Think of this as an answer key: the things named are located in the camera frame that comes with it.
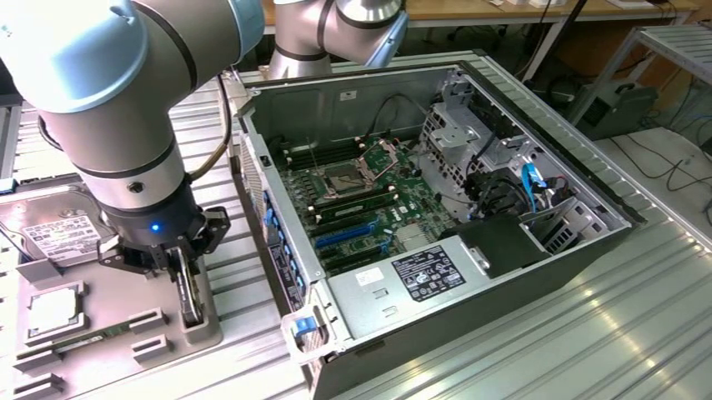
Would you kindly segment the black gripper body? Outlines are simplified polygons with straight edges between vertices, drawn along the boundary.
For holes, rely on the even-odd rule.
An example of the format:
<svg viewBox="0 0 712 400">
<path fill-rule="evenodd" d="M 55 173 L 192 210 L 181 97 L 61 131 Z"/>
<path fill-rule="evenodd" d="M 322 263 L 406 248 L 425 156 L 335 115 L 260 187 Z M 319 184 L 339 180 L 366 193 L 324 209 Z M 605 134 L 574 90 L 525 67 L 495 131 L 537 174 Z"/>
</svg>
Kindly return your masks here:
<svg viewBox="0 0 712 400">
<path fill-rule="evenodd" d="M 103 211 L 119 236 L 139 247 L 171 248 L 179 237 L 192 237 L 204 224 L 189 185 L 183 182 L 159 203 L 133 210 L 103 205 Z"/>
</svg>

